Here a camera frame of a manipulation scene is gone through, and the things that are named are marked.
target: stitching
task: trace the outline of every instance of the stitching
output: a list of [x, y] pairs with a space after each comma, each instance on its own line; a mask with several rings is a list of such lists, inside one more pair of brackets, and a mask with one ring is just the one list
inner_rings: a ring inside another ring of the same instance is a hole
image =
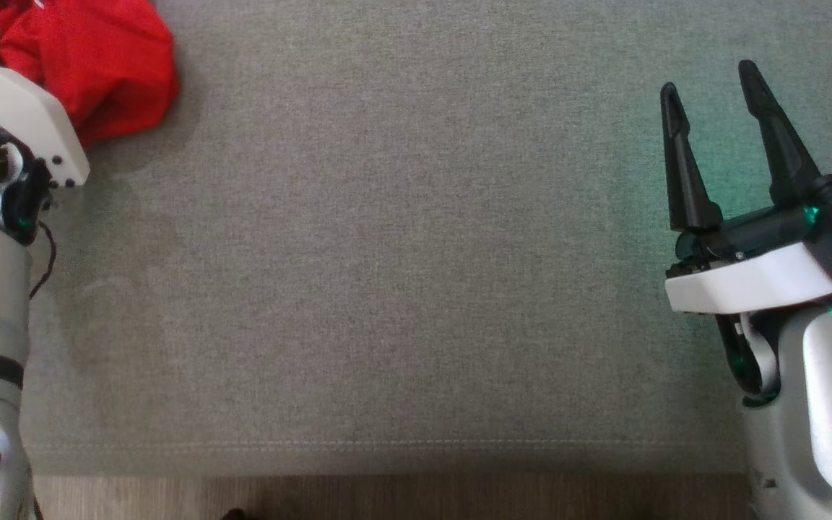
[[624, 441], [624, 440], [562, 440], [562, 438], [440, 438], [422, 441], [222, 441], [222, 442], [174, 442], [164, 444], [30, 444], [28, 451], [429, 451], [483, 450], [483, 451], [554, 451], [554, 450], [610, 450], [617, 447], [635, 450], [653, 448], [672, 449], [692, 446], [719, 449], [737, 448], [736, 442], [707, 441]]

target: wooden floor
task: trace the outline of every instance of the wooden floor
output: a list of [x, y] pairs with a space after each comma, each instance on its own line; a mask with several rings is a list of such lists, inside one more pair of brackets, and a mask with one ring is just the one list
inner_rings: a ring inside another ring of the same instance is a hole
[[45, 520], [744, 520], [740, 476], [38, 477]]

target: black cable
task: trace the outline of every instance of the black cable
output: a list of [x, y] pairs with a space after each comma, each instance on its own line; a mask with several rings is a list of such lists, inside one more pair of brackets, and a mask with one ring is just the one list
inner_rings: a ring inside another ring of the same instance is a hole
[[50, 241], [50, 260], [47, 261], [46, 273], [43, 273], [43, 276], [40, 277], [40, 281], [37, 282], [37, 285], [34, 286], [34, 289], [30, 290], [29, 299], [33, 298], [34, 295], [37, 294], [37, 291], [40, 289], [40, 287], [42, 287], [43, 284], [50, 279], [50, 275], [53, 274], [53, 263], [56, 262], [56, 241], [53, 240], [53, 233], [50, 233], [50, 228], [47, 227], [47, 224], [44, 224], [43, 222], [38, 222], [37, 225], [40, 226], [40, 228], [42, 228], [44, 234], [47, 235], [47, 240]]
[[43, 512], [40, 510], [40, 503], [37, 501], [37, 495], [34, 495], [34, 516], [37, 520], [43, 520]]

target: white bracket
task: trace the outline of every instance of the white bracket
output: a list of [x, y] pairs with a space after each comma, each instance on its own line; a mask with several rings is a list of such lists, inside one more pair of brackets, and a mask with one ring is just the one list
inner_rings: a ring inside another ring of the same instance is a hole
[[83, 184], [89, 161], [59, 100], [14, 70], [0, 68], [0, 126], [47, 161], [53, 180]]
[[804, 243], [756, 258], [671, 277], [667, 298], [674, 311], [736, 315], [793, 306], [832, 294], [832, 279]]

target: green led light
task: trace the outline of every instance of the green led light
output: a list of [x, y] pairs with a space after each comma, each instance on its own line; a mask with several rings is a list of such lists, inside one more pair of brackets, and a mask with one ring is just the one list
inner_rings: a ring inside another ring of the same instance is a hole
[[813, 207], [812, 205], [805, 207], [805, 220], [808, 221], [808, 224], [813, 226], [818, 221], [818, 211], [820, 211], [820, 208]]

